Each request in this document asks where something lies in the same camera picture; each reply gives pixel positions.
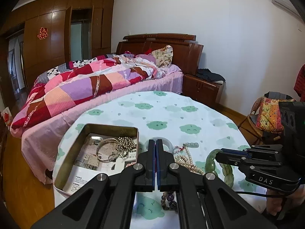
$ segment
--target green jade bracelet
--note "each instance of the green jade bracelet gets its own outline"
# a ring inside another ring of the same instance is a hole
[[[221,151],[220,149],[215,149],[215,150],[211,151],[210,154],[207,156],[206,161],[205,161],[205,167],[204,167],[206,173],[211,172],[214,175],[218,176],[215,171],[216,166],[215,166],[214,160],[215,160],[216,154],[220,151]],[[220,163],[220,166],[222,168],[222,173],[225,176],[225,183],[230,188],[232,188],[233,183],[234,183],[234,175],[233,175],[233,170],[232,170],[231,165]]]

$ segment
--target floral pillow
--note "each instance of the floral pillow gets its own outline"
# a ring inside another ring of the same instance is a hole
[[[293,101],[294,99],[274,100],[263,97],[260,103],[260,111],[257,117],[256,126],[263,131],[271,133],[282,132],[284,130],[284,127],[281,123],[279,102]]]
[[[156,65],[158,67],[170,67],[173,59],[173,48],[170,45],[152,51],[151,54],[156,58]]]

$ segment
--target pink quilt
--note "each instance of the pink quilt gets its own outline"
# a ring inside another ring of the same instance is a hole
[[[124,55],[65,71],[46,84],[35,82],[11,130],[23,131],[106,92],[163,76],[164,71],[153,62]]]
[[[52,180],[46,177],[45,170],[53,170],[61,138],[83,112],[133,92],[158,90],[180,94],[183,79],[181,70],[175,65],[163,70],[166,73],[163,78],[146,80],[107,92],[26,129],[23,134],[23,131],[11,130],[14,137],[22,136],[22,155],[34,175],[44,184],[52,183]]]

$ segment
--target person's hand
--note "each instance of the person's hand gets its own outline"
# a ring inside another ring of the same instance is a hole
[[[267,189],[266,194],[281,195],[280,193]],[[293,194],[287,197],[291,200],[292,206],[297,207],[301,205],[305,200],[305,186],[301,185]],[[267,212],[273,216],[276,216],[282,209],[283,198],[267,198]]]

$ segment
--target pink bedsheet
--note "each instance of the pink bedsheet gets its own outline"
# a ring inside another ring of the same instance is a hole
[[[53,170],[61,138],[83,112],[133,92],[158,90],[180,94],[182,92],[182,78],[182,72],[174,72],[161,79],[142,81],[103,94],[43,121],[38,125],[27,129],[22,134],[22,155],[34,175],[42,183],[52,183],[52,180],[45,175],[45,170]]]

